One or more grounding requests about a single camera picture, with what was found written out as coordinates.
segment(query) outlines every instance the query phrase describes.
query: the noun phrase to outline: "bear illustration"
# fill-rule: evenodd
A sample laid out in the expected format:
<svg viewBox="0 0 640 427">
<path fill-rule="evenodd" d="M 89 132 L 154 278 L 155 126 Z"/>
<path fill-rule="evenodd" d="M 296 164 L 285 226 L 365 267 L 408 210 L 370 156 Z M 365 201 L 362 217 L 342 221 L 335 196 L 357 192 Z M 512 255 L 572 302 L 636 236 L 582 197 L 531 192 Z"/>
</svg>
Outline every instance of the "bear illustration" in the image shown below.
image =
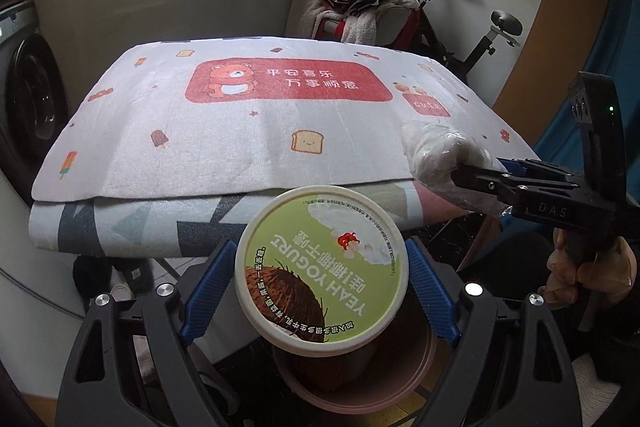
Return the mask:
<svg viewBox="0 0 640 427">
<path fill-rule="evenodd" d="M 213 66 L 209 73 L 210 83 L 205 91 L 211 98 L 223 98 L 232 94 L 248 94 L 258 85 L 252 80 L 254 72 L 249 64 Z"/>
</svg>

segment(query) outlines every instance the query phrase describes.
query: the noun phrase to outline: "person's hand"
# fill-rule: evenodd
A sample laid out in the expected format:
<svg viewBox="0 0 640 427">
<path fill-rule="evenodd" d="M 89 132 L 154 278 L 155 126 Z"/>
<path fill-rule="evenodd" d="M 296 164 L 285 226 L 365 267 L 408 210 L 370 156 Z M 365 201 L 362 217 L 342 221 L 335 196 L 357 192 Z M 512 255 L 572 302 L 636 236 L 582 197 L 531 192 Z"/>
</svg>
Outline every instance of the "person's hand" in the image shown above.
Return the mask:
<svg viewBox="0 0 640 427">
<path fill-rule="evenodd" d="M 578 286 L 582 284 L 590 290 L 602 292 L 605 298 L 601 306 L 610 308 L 622 301 L 636 282 L 636 256 L 619 237 L 615 245 L 606 252 L 598 253 L 595 261 L 583 263 L 579 267 L 565 252 L 564 232 L 554 230 L 556 249 L 546 262 L 551 274 L 538 292 L 552 308 L 573 304 L 578 298 Z"/>
</svg>

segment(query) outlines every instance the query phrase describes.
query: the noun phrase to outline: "pink container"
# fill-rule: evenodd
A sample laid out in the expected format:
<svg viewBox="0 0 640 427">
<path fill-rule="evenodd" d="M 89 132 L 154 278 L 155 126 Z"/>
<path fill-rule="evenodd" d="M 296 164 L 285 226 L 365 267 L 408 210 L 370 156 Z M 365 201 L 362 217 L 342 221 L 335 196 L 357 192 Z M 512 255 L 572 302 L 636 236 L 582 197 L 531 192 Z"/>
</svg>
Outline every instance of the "pink container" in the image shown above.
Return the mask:
<svg viewBox="0 0 640 427">
<path fill-rule="evenodd" d="M 366 352 L 368 346 L 340 356 L 341 362 L 345 362 L 346 357 L 353 357 L 346 361 L 351 367 L 360 365 L 362 359 L 370 357 L 370 360 L 359 377 L 332 391 L 320 389 L 295 370 L 298 355 L 277 347 L 273 352 L 282 378 L 300 398 L 339 414 L 366 414 L 386 409 L 411 393 L 433 362 L 436 336 L 412 292 L 407 292 L 396 317 L 374 342 L 377 348 L 372 356 Z M 318 360 L 330 364 L 332 358 L 337 357 L 309 362 Z"/>
</svg>

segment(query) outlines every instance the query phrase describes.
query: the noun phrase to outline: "yogurt cup lid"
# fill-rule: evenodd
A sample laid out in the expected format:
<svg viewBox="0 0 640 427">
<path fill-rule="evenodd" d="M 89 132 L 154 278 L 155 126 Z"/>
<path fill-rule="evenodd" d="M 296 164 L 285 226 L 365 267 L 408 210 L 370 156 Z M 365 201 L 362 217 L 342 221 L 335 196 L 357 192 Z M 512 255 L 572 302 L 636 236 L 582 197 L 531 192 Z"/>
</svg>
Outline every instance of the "yogurt cup lid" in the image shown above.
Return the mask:
<svg viewBox="0 0 640 427">
<path fill-rule="evenodd" d="M 376 203 L 331 185 L 271 201 L 242 234 L 236 290 L 272 344 L 330 357 L 373 340 L 393 320 L 408 283 L 396 224 Z"/>
</svg>

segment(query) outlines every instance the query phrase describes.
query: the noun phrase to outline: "metal screw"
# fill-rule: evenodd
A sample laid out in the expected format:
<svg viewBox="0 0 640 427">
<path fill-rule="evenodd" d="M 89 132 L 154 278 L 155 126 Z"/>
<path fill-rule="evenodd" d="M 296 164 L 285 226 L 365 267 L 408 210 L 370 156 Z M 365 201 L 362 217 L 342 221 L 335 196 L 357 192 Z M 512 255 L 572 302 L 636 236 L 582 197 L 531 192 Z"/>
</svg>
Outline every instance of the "metal screw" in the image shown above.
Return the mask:
<svg viewBox="0 0 640 427">
<path fill-rule="evenodd" d="M 469 295 L 479 296 L 482 295 L 482 286 L 477 282 L 470 282 L 465 286 L 465 292 Z"/>
<path fill-rule="evenodd" d="M 542 304 L 545 303 L 545 299 L 542 298 L 542 295 L 532 293 L 531 295 L 529 295 L 529 302 L 534 306 L 542 306 Z"/>
<path fill-rule="evenodd" d="M 98 304 L 98 306 L 104 306 L 108 304 L 110 300 L 111 296 L 108 293 L 101 293 L 95 298 L 95 303 Z"/>
<path fill-rule="evenodd" d="M 171 295 L 174 292 L 174 285 L 166 282 L 161 284 L 156 288 L 156 293 L 161 297 L 166 297 L 167 295 Z"/>
</svg>

